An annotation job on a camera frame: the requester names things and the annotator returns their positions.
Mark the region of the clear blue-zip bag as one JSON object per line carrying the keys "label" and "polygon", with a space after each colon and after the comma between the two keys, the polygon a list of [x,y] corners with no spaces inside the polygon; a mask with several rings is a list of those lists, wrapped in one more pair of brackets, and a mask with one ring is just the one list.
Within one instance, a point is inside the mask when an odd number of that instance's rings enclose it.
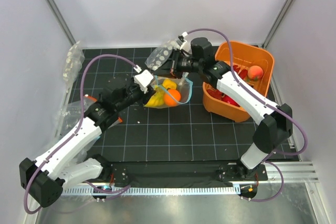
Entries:
{"label": "clear blue-zip bag", "polygon": [[173,79],[155,76],[151,87],[155,93],[144,107],[166,109],[188,103],[192,96],[193,82],[187,77]]}

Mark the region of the yellow toy bell pepper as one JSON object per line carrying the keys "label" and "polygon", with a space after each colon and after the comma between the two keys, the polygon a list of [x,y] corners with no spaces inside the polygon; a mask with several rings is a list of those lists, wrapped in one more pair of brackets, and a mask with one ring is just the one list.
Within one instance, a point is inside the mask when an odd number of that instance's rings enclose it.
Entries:
{"label": "yellow toy bell pepper", "polygon": [[167,90],[168,89],[173,89],[173,90],[177,89],[177,84],[171,79],[165,79],[162,83],[162,86]]}

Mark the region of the red toy lobster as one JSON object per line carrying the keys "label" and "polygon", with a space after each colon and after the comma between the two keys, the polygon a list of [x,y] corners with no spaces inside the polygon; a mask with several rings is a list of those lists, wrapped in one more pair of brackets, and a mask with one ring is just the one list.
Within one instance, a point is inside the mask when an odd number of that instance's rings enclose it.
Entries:
{"label": "red toy lobster", "polygon": [[246,80],[248,75],[248,68],[243,68],[239,65],[233,65],[233,70],[238,74],[241,79]]}

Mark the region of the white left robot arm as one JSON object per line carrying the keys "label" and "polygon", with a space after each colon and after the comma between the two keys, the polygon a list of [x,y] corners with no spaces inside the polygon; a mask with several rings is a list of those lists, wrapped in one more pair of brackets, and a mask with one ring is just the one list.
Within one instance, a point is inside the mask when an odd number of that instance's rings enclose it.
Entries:
{"label": "white left robot arm", "polygon": [[19,164],[19,177],[24,188],[24,207],[32,197],[43,208],[51,206],[70,187],[91,179],[106,182],[112,175],[111,164],[100,154],[76,165],[69,163],[106,130],[119,121],[120,111],[135,104],[146,104],[154,95],[153,75],[137,74],[120,88],[104,88],[89,107],[80,101],[78,123],[53,147],[31,160]]}

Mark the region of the toy orange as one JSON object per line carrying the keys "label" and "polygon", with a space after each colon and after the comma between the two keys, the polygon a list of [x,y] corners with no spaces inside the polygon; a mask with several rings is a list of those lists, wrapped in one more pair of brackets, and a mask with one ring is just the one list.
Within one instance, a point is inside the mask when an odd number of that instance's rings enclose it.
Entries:
{"label": "toy orange", "polygon": [[178,90],[169,89],[164,94],[164,103],[167,106],[177,106],[181,100],[181,94]]}

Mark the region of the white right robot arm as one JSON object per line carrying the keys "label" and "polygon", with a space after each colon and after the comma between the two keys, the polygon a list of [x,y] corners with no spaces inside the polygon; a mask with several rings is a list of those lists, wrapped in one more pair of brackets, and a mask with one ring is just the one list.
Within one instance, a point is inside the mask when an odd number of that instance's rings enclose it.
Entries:
{"label": "white right robot arm", "polygon": [[154,49],[145,64],[160,77],[182,79],[184,73],[197,73],[205,86],[235,102],[204,99],[207,111],[236,122],[246,114],[255,121],[252,144],[236,165],[236,173],[243,180],[254,176],[257,167],[292,134],[292,108],[266,98],[274,59],[263,49],[227,41],[214,51],[205,37],[191,42],[180,37]]}

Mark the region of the yellow toy banana bunch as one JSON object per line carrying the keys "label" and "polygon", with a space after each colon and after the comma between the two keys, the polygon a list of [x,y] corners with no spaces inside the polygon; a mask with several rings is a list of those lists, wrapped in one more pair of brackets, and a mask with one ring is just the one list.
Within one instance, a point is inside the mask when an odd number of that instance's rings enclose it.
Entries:
{"label": "yellow toy banana bunch", "polygon": [[165,103],[164,103],[164,91],[157,91],[145,104],[144,106],[147,108],[161,108]]}

